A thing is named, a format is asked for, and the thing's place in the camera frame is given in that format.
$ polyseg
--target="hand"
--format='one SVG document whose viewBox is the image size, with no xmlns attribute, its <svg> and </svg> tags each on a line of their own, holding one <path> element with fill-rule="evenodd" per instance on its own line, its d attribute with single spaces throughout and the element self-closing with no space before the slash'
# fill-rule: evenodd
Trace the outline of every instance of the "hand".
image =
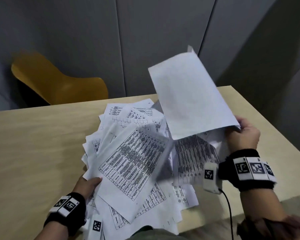
<svg viewBox="0 0 300 240">
<path fill-rule="evenodd" d="M 228 147 L 231 153 L 242 149 L 257 149 L 260 130 L 254 127 L 246 118 L 235 116 L 241 126 L 241 131 L 228 127 L 225 130 Z"/>
<path fill-rule="evenodd" d="M 75 187 L 72 192 L 76 192 L 81 194 L 85 200 L 87 200 L 91 195 L 95 188 L 102 181 L 102 177 L 94 177 L 90 180 L 85 180 L 82 176 L 77 181 Z"/>
</svg>

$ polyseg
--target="cable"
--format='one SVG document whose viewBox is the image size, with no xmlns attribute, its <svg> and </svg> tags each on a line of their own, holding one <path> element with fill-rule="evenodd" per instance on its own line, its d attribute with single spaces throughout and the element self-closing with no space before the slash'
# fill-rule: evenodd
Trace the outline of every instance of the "cable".
<svg viewBox="0 0 300 240">
<path fill-rule="evenodd" d="M 226 194 L 222 191 L 222 189 L 219 189 L 219 191 L 221 192 L 221 193 L 223 193 L 224 194 L 224 196 L 225 196 L 225 199 L 227 200 L 227 202 L 228 202 L 228 206 L 229 206 L 229 212 L 230 212 L 230 226 L 231 226 L 231 238 L 232 238 L 232 240 L 234 240 L 234 237 L 233 237 L 233 228 L 232 228 L 232 214 L 231 214 L 231 207 L 230 207 L 230 203 L 229 203 L 229 200 L 228 200 L 228 197 L 226 196 Z"/>
</svg>

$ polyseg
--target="light wood tabletop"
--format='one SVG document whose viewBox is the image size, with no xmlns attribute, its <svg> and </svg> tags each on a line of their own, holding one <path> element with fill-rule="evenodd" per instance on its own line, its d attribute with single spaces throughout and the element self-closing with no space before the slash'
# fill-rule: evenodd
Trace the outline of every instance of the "light wood tabletop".
<svg viewBox="0 0 300 240">
<path fill-rule="evenodd" d="M 258 151 L 271 165 L 281 201 L 300 196 L 300 152 L 231 86 L 218 88 L 234 114 L 261 131 Z M 33 239 L 48 210 L 84 173 L 82 144 L 98 129 L 108 103 L 132 103 L 157 95 L 123 97 L 0 112 L 0 239 Z M 223 195 L 195 186 L 199 206 L 182 211 L 179 232 L 229 217 Z M 243 213 L 239 192 L 223 183 L 233 215 Z"/>
</svg>

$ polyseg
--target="black wristband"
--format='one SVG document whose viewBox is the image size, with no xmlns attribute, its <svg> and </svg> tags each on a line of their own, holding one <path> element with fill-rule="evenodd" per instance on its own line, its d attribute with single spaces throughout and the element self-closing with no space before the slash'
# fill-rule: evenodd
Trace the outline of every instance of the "black wristband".
<svg viewBox="0 0 300 240">
<path fill-rule="evenodd" d="M 236 166 L 233 159 L 240 157 L 260 157 L 255 149 L 242 149 L 231 153 L 225 160 L 219 164 L 218 177 L 222 180 L 228 180 L 240 192 L 252 189 L 273 189 L 274 182 L 270 180 L 239 180 Z"/>
<path fill-rule="evenodd" d="M 86 201 L 79 193 L 72 192 L 67 195 L 79 201 L 79 204 L 67 215 L 67 217 L 64 217 L 58 212 L 49 214 L 43 227 L 45 227 L 49 222 L 59 222 L 61 225 L 68 228 L 69 236 L 74 236 L 79 228 L 85 224 Z"/>
</svg>

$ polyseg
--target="yellow chair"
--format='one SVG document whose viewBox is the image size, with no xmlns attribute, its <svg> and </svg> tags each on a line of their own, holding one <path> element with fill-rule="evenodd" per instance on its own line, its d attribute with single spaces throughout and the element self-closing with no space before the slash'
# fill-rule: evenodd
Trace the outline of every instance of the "yellow chair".
<svg viewBox="0 0 300 240">
<path fill-rule="evenodd" d="M 38 52 L 18 56 L 11 71 L 51 105 L 108 98 L 107 86 L 101 78 L 66 76 Z"/>
</svg>

